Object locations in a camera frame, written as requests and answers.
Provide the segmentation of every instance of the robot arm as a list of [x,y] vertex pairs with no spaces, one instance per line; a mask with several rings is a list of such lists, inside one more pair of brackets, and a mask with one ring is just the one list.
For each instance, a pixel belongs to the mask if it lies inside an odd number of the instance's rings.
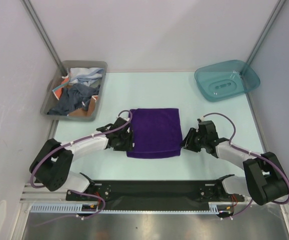
[[[128,121],[129,119],[118,117],[114,124],[97,128],[91,137],[82,137],[72,142],[60,143],[53,138],[47,140],[29,171],[35,171],[36,179],[51,192],[62,187],[83,193],[93,182],[82,173],[70,171],[72,162],[94,151],[108,148],[115,151],[132,150],[133,132]],[[45,156],[57,148],[60,149],[45,159]]]
[[[215,158],[229,161],[244,170],[245,177],[230,176],[223,180],[222,185],[227,193],[250,196],[259,205],[289,193],[286,182],[275,168],[259,157],[250,155],[248,150],[236,145],[231,146],[227,138],[219,138],[212,121],[198,119],[198,122],[198,129],[191,128],[181,146],[197,153],[203,148]],[[261,156],[276,165],[284,174],[274,153],[267,152]]]

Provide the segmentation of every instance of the blue cloth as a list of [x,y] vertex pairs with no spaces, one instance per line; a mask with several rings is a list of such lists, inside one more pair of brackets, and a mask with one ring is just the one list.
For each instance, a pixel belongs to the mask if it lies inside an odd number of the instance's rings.
[[83,84],[90,86],[97,80],[103,77],[104,69],[100,67],[75,67],[70,69],[70,80],[69,84]]
[[99,88],[100,85],[93,88],[80,83],[76,83],[71,88],[64,87],[57,105],[51,108],[47,114],[67,116],[80,108],[88,111],[91,97],[99,94]]

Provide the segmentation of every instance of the gray cloth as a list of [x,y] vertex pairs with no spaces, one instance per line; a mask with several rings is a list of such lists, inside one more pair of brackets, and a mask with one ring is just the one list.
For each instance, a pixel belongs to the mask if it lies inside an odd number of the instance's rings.
[[51,108],[48,114],[67,116],[80,108],[84,108],[87,111],[91,97],[98,95],[99,88],[100,85],[97,88],[93,88],[80,83],[74,84],[71,88],[64,87],[58,104]]

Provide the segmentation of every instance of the translucent teal container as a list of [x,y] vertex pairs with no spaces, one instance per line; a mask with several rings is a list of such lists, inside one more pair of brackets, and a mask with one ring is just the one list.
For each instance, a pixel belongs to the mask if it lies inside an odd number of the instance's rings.
[[194,78],[202,95],[210,102],[248,93],[260,85],[255,71],[240,60],[223,61],[199,68]]

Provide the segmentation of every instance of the stainless steel panel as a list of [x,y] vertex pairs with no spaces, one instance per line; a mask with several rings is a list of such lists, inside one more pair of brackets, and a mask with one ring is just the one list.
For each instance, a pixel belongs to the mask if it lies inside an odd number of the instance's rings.
[[279,205],[253,205],[233,220],[215,215],[100,214],[34,225],[60,214],[30,213],[23,240],[289,240]]

